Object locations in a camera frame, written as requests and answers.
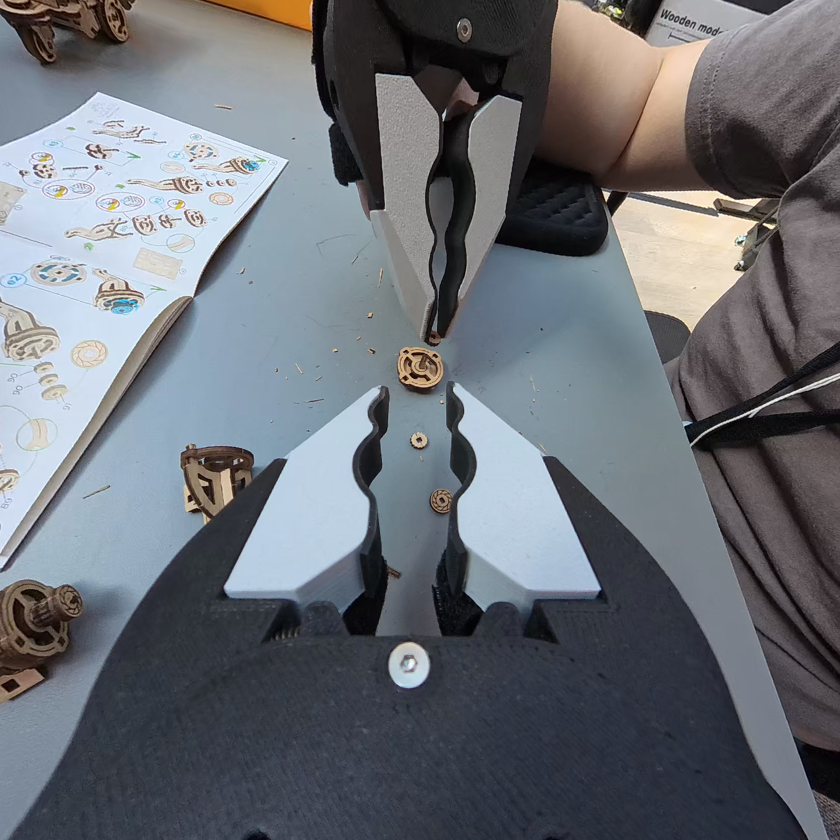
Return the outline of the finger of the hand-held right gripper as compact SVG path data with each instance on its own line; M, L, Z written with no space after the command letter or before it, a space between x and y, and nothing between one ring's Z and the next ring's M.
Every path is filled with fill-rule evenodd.
M446 264L439 282L432 268L437 235L432 219L427 218L428 340L433 326L444 337L454 325L505 219L521 107L515 99L496 95L462 114L450 130L443 129L440 115L430 108L430 126L437 130L432 170L440 158L445 159L454 201L444 234Z
M442 154L443 112L454 90L452 70L375 76L384 207L371 211L371 222L402 308L420 337L430 336L437 311L428 193Z

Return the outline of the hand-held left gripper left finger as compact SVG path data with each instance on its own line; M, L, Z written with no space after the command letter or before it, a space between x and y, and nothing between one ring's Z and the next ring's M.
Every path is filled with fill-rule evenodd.
M289 453L226 581L228 597L329 602L351 634L375 634L389 577L371 483L389 406L387 387L371 388Z

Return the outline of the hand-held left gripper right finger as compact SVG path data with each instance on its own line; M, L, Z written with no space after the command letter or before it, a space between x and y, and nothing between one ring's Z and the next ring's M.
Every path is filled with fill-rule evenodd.
M449 465L459 481L434 583L444 636L468 636L496 603L526 622L535 602L597 598L601 585L541 451L447 383Z

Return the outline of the round wooden hub part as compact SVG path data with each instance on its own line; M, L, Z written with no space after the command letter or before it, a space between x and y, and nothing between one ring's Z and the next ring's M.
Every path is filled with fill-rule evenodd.
M397 357L397 376L406 388L429 392L443 379L445 366L440 353L422 347L404 347Z

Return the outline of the person's right forearm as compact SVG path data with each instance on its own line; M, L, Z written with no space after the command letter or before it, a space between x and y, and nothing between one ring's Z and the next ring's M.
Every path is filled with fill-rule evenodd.
M538 158L611 191L708 189L686 146L686 102L709 40L658 48L559 2Z

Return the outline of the wooden submarine model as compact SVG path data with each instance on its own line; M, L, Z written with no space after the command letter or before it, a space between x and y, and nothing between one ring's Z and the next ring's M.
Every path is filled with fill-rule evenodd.
M57 58L55 26L121 44L130 36L127 13L133 5L134 1L2 1L1 15L27 52L48 65Z

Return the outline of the white printed box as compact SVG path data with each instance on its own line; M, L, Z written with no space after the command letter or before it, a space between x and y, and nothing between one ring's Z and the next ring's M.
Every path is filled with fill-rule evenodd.
M761 17L761 12L724 1L663 1L645 40L656 47L677 46L714 38Z

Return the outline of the black office chair seat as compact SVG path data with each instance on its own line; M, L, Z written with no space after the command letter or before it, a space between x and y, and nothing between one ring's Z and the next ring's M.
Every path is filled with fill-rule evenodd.
M678 358L690 337L689 327L663 312L645 310L644 315L661 363Z

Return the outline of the instruction booklet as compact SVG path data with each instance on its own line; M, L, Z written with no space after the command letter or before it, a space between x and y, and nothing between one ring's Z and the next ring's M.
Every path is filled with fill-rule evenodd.
M9 562L287 160L98 93L1 163Z

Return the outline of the wooden shaft wheel assembly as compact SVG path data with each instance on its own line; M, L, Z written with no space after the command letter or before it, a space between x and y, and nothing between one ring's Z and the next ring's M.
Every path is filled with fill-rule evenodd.
M12 700L46 678L46 662L67 651L68 627L84 610L70 584L34 580L1 592L1 701Z

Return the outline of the person's grey shirt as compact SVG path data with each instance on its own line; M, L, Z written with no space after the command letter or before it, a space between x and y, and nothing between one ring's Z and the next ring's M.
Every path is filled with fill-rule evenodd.
M693 165L721 193L779 197L780 213L666 365L685 419L760 394L838 341L838 37L838 2L794 2L714 38L697 63ZM838 426L696 462L789 723L838 751Z

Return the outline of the wooden spoked wheel frame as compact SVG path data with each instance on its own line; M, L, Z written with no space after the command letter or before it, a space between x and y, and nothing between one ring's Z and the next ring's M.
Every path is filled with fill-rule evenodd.
M186 512L201 512L208 523L252 480L253 454L232 446L197 447L181 453Z

